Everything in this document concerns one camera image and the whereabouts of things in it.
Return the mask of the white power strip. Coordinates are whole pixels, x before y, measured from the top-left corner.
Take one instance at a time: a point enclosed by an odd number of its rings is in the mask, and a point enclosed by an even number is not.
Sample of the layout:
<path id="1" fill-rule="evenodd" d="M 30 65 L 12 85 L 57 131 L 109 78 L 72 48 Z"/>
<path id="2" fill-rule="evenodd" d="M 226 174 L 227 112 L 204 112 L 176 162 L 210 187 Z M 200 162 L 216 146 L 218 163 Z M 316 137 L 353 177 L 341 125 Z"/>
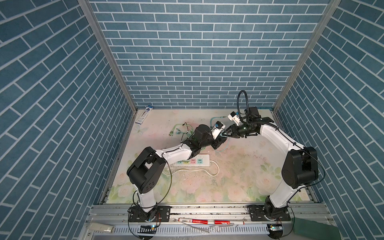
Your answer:
<path id="1" fill-rule="evenodd" d="M 209 167 L 210 165 L 210 155 L 208 154 L 199 154 L 189 160 L 175 163 L 175 166 L 178 167 Z"/>

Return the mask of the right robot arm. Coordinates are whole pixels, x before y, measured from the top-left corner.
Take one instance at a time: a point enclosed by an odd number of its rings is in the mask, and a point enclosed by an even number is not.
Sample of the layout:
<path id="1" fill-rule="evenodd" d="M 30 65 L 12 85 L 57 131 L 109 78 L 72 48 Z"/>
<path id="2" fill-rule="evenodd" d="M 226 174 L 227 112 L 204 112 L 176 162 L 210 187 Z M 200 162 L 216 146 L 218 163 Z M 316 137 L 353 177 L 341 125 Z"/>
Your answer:
<path id="1" fill-rule="evenodd" d="M 232 112 L 228 119 L 234 124 L 227 128 L 230 138 L 247 138 L 261 135 L 285 155 L 281 170 L 282 180 L 265 200 L 263 212 L 268 220 L 275 221 L 287 213 L 288 204 L 301 189 L 318 179 L 318 156 L 313 147 L 305 147 L 285 134 L 269 117 L 261 117 L 258 109 L 245 110 L 246 116 Z"/>

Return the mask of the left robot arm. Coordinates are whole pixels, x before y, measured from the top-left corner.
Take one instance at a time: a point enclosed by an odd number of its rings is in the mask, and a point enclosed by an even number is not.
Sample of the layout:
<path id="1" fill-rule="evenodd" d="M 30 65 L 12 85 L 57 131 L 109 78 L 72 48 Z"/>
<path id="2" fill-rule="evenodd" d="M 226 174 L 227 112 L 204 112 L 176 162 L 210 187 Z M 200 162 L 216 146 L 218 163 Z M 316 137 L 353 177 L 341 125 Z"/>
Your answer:
<path id="1" fill-rule="evenodd" d="M 146 147 L 127 170 L 127 176 L 136 189 L 139 202 L 131 208 L 141 221 L 157 217 L 157 206 L 153 188 L 158 183 L 165 167 L 179 161 L 186 161 L 200 154 L 205 147 L 217 149 L 227 138 L 220 134 L 225 125 L 217 122 L 213 127 L 199 125 L 193 134 L 175 147 L 155 150 Z"/>

